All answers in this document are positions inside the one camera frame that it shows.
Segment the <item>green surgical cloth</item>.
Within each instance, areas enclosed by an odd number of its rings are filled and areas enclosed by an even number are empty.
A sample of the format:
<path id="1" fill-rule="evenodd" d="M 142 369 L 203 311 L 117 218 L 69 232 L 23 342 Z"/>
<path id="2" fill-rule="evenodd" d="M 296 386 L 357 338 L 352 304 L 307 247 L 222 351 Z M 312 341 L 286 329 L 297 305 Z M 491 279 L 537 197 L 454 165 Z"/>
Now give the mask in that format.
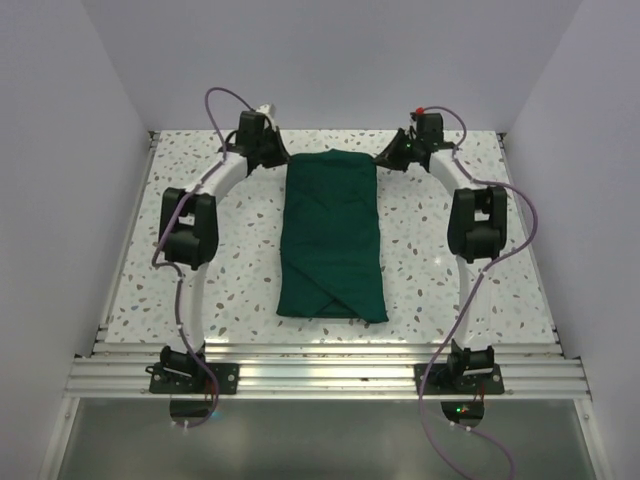
<path id="1" fill-rule="evenodd" d="M 329 150 L 292 156 L 278 315 L 388 322 L 377 200 L 370 155 Z"/>

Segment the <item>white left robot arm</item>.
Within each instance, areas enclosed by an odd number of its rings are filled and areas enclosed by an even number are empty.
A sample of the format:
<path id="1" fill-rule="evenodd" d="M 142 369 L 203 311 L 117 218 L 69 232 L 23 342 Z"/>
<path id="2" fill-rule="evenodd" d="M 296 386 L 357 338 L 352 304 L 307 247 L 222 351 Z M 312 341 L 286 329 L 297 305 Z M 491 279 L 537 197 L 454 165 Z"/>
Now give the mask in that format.
<path id="1" fill-rule="evenodd" d="M 155 268 L 177 275 L 174 318 L 178 339 L 161 353 L 161 365 L 185 392 L 201 390 L 214 373 L 205 363 L 204 284 L 219 246 L 218 207 L 256 168 L 286 164 L 290 155 L 275 121 L 275 106 L 242 112 L 238 128 L 222 140 L 208 166 L 191 183 L 168 188 L 161 199 Z"/>

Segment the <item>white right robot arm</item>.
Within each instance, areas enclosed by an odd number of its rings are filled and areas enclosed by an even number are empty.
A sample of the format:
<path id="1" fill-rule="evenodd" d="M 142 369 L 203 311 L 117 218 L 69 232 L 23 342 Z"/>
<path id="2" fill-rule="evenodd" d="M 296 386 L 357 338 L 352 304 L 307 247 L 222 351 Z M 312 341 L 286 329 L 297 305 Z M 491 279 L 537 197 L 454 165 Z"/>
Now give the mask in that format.
<path id="1" fill-rule="evenodd" d="M 445 139 L 442 111 L 411 112 L 410 126 L 397 131 L 374 163 L 396 171 L 417 163 L 451 195 L 446 240 L 458 268 L 459 312 L 441 348 L 446 361 L 435 361 L 419 376 L 421 387 L 429 393 L 500 395 L 505 387 L 490 337 L 490 296 L 479 290 L 507 243 L 508 195 L 465 170 L 457 154 L 466 137 Z"/>

